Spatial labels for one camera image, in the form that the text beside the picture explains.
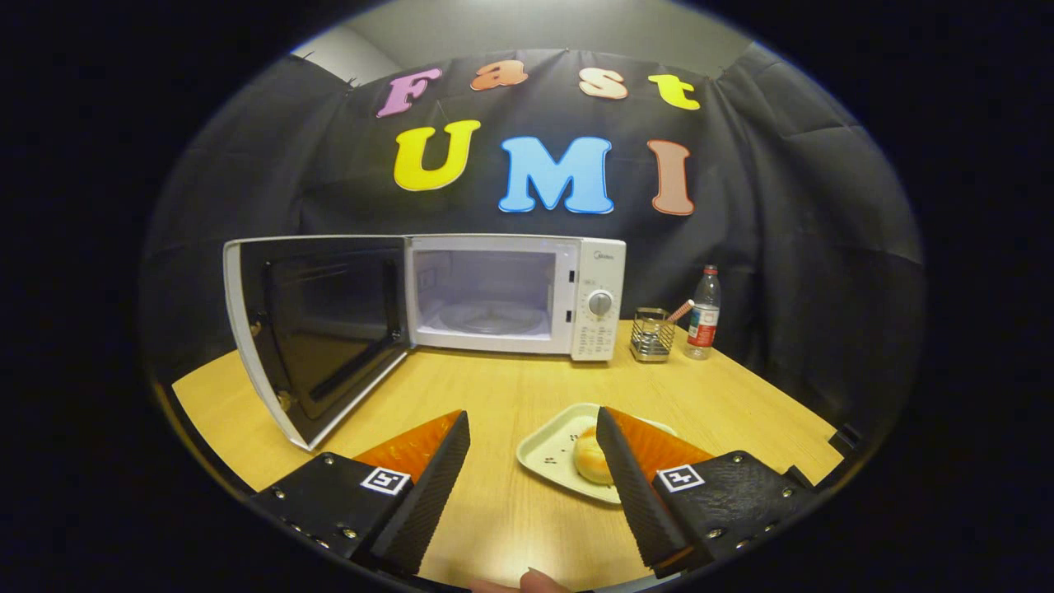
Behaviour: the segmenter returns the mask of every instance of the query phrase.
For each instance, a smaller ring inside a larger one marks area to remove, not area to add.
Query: microwave control panel
[[[574,333],[571,359],[605,361],[614,356],[614,335],[622,308],[622,279],[626,269],[626,243],[621,240],[586,238],[579,252]]]

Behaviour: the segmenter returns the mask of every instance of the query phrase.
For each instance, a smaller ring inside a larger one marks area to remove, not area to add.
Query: bottle label
[[[691,322],[688,324],[688,344],[700,349],[714,345],[714,335],[718,332],[718,310],[691,310]]]

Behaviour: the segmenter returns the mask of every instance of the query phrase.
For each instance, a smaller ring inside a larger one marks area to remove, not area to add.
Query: white microwave
[[[312,451],[415,347],[607,361],[626,243],[514,234],[309,235],[223,245],[253,387]]]

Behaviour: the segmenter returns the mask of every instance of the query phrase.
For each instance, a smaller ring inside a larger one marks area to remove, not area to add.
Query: microwave door
[[[277,237],[225,246],[228,310],[253,387],[308,451],[406,357],[406,240]]]

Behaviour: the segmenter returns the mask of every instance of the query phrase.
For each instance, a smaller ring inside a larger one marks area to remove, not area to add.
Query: plastic water bottle
[[[684,356],[695,360],[709,358],[720,314],[721,282],[718,281],[718,266],[709,264],[703,270],[703,289],[696,296],[696,307],[691,310]]]

